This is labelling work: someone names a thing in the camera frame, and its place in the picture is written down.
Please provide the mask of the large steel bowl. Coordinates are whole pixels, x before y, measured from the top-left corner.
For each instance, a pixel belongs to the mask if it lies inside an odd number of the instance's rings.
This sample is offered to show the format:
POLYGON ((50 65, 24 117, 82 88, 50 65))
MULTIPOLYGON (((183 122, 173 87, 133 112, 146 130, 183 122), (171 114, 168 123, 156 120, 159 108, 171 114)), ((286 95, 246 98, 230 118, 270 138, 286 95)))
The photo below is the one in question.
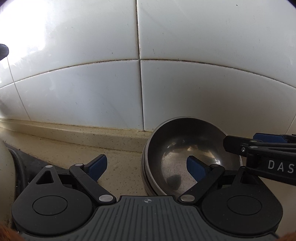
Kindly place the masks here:
POLYGON ((179 197, 196 184, 187 171, 187 158, 226 170, 242 166, 240 156, 224 150, 226 133, 215 125, 191 117, 172 118, 159 125, 142 151, 142 180, 148 195, 179 197))

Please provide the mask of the white pressure cooker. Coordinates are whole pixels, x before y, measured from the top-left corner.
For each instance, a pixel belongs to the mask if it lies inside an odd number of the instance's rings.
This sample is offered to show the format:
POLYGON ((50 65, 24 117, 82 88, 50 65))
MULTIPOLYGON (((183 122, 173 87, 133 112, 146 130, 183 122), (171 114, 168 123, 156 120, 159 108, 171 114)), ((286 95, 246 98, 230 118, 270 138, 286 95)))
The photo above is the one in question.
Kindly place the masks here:
POLYGON ((15 200, 16 172, 13 157, 1 141, 0 149, 0 198, 1 198, 1 224, 11 227, 11 207, 15 200))

